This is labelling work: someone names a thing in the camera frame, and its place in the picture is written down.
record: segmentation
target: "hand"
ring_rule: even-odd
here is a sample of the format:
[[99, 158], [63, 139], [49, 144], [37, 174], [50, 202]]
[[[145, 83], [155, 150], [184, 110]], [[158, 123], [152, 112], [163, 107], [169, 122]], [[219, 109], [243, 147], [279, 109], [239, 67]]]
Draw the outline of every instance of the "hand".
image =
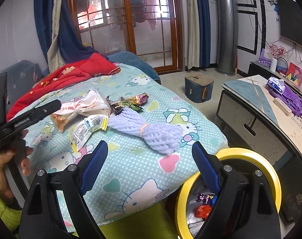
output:
[[[22, 131], [22, 136], [21, 139], [23, 139], [28, 133], [28, 130], [23, 130]], [[25, 153], [26, 156], [29, 156], [33, 153], [34, 149], [31, 147], [26, 147]], [[5, 173], [3, 172], [3, 166], [4, 164], [8, 163], [13, 156], [15, 155], [15, 150], [14, 149], [8, 149], [8, 150], [2, 150], [0, 152], [0, 197], [1, 199], [9, 204], [13, 201], [14, 194], [11, 191], [8, 182], [6, 180]], [[30, 160], [26, 157], [22, 162], [21, 162], [21, 167], [22, 167], [22, 173], [25, 176], [29, 176], [31, 171], [30, 171]]]

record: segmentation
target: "glass door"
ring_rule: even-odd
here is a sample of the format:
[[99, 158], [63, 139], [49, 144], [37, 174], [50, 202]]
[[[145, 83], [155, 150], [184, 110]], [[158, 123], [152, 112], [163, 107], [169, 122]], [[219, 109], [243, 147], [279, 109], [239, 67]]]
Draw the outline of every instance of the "glass door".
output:
[[76, 0], [80, 36], [84, 45], [101, 54], [130, 51], [124, 0]]
[[157, 71], [177, 68], [173, 0], [130, 0], [137, 55]]

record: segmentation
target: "blue gripper pad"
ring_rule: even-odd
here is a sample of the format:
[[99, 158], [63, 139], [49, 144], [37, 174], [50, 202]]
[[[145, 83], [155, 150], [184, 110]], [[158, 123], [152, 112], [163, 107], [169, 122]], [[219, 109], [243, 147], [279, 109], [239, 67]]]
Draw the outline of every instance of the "blue gripper pad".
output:
[[218, 183], [218, 174], [203, 151], [205, 151], [205, 149], [200, 142], [197, 141], [193, 144], [192, 156], [207, 188], [215, 195], [219, 195], [221, 188]]
[[94, 156], [82, 174], [82, 184], [79, 189], [81, 195], [85, 195], [87, 191], [92, 190], [98, 174], [108, 156], [108, 144], [105, 141], [101, 141], [93, 150], [92, 154], [94, 154]]

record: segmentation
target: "silver cylindrical air conditioner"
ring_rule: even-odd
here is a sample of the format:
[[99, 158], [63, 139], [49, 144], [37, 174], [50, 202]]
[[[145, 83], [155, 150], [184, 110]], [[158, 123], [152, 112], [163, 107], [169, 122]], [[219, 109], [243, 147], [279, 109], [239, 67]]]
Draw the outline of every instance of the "silver cylindrical air conditioner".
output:
[[219, 37], [216, 70], [227, 75], [235, 73], [238, 44], [237, 0], [217, 0]]

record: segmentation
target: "barcode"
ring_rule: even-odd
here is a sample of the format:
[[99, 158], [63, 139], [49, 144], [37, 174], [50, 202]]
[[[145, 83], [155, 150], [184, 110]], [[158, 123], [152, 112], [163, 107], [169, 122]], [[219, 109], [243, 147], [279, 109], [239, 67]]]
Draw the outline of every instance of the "barcode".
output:
[[101, 124], [102, 124], [102, 117], [97, 117], [96, 119], [93, 119], [92, 123], [93, 123], [94, 126], [96, 126], [96, 125], [101, 126]]

